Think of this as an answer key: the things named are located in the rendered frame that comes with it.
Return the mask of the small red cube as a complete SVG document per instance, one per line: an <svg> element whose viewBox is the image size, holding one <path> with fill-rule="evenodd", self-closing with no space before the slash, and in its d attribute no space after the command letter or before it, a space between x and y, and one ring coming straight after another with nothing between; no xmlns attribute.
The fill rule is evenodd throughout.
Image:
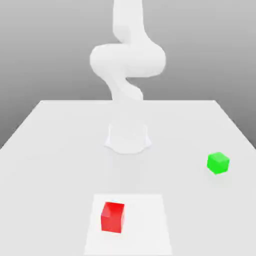
<svg viewBox="0 0 256 256"><path fill-rule="evenodd" d="M120 234L125 219L125 205L117 202L105 202L100 216L101 230Z"/></svg>

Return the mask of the small green cube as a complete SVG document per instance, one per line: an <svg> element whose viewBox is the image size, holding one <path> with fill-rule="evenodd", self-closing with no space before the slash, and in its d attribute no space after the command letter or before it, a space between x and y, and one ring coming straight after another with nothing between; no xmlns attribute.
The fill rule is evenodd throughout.
<svg viewBox="0 0 256 256"><path fill-rule="evenodd" d="M215 175L228 171L230 159L222 152L215 152L208 155L207 168Z"/></svg>

